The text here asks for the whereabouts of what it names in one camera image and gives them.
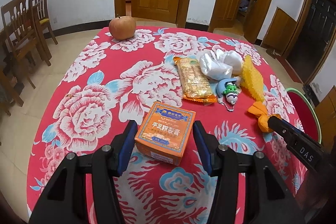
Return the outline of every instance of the orange box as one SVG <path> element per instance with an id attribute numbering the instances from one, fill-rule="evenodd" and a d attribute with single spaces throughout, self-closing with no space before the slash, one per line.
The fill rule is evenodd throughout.
<path id="1" fill-rule="evenodd" d="M 155 102 L 143 120 L 135 144 L 152 158 L 179 165 L 196 112 Z"/>

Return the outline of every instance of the red floral tablecloth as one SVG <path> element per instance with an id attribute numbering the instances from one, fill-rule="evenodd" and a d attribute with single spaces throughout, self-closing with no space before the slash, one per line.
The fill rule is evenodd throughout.
<path id="1" fill-rule="evenodd" d="M 235 50 L 243 58 L 250 55 L 264 78 L 269 113 L 280 114 L 302 130 L 283 85 L 248 42 L 208 32 L 147 26 L 138 27 L 134 38 L 119 42 L 104 28 L 73 62 L 44 112 L 29 160 L 29 212 L 69 151 L 84 155 L 110 143 L 129 119 L 140 125 L 156 100 L 195 111 L 207 132 L 237 152 L 266 153 L 295 194 L 306 169 L 279 135 L 260 132 L 257 119 L 247 113 L 254 100 L 246 91 L 240 93 L 234 112 L 218 103 L 204 106 L 182 99 L 173 57 L 198 59 L 218 48 Z M 88 181 L 89 217 L 95 223 L 90 177 Z M 126 172 L 115 183 L 126 223 L 206 223 L 216 178 L 204 171 L 191 135 L 180 166 L 156 161 L 134 148 Z M 244 192 L 241 174 L 236 223 L 243 220 Z"/>

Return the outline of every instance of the bead chain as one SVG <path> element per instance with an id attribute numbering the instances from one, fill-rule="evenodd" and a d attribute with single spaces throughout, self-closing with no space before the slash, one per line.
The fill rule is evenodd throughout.
<path id="1" fill-rule="evenodd" d="M 217 99 L 217 102 L 219 102 L 221 105 L 225 106 L 228 112 L 233 112 L 235 110 L 235 105 L 232 106 L 232 109 L 229 109 L 227 104 L 225 102 L 221 102 L 219 99 Z"/>

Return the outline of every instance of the yellow seat cushion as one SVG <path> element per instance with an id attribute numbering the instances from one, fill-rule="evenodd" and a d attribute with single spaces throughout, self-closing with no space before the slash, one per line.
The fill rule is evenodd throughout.
<path id="1" fill-rule="evenodd" d="M 46 23 L 48 21 L 49 21 L 49 18 L 42 19 L 42 20 L 40 20 L 40 24 L 43 25 L 44 23 Z"/>

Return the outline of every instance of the red chair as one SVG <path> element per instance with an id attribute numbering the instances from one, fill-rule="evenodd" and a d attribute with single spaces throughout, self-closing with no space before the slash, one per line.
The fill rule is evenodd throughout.
<path id="1" fill-rule="evenodd" d="M 321 143 L 320 123 L 308 100 L 294 88 L 288 88 L 286 91 L 299 115 L 304 132 L 318 143 Z"/>

